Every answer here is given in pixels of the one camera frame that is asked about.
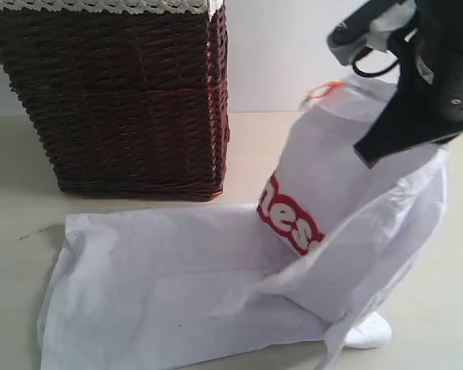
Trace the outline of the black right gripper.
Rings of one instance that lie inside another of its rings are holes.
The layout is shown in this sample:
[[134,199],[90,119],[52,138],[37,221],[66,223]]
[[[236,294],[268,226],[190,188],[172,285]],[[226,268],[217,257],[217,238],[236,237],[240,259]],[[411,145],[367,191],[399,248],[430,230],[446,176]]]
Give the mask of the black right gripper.
[[398,1],[417,16],[414,69],[401,70],[397,90],[354,149],[368,166],[428,143],[463,134],[463,1]]

